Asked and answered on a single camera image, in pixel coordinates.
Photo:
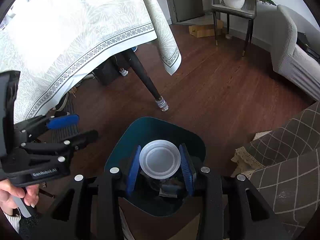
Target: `white plant pot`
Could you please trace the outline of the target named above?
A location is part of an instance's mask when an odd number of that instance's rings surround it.
[[[223,0],[224,4],[226,6],[235,8],[235,9],[241,9],[245,0]]]

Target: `sleeve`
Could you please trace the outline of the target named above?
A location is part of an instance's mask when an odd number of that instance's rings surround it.
[[[19,222],[21,219],[21,214],[15,216],[9,216],[4,212],[5,217],[9,220],[13,228],[19,233]]]

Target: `white patterned tablecloth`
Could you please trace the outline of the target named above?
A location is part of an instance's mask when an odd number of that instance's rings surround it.
[[[156,0],[31,0],[0,32],[0,72],[21,72],[14,122],[47,113],[107,58],[152,40],[172,75],[181,55]]]

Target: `shoe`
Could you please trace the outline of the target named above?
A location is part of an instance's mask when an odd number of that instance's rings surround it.
[[[62,111],[62,110],[65,108],[65,106],[66,106],[66,104],[67,104],[67,102],[68,102],[68,98],[69,98],[69,92],[67,92],[67,93],[61,98],[61,100],[59,101],[59,103],[54,107],[57,112],[60,112],[60,111]]]

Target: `human hand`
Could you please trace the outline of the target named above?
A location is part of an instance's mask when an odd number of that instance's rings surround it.
[[[26,187],[27,193],[22,188],[15,187],[8,179],[0,181],[0,207],[9,216],[12,216],[13,209],[17,208],[12,196],[24,198],[27,206],[35,207],[39,201],[39,184]]]

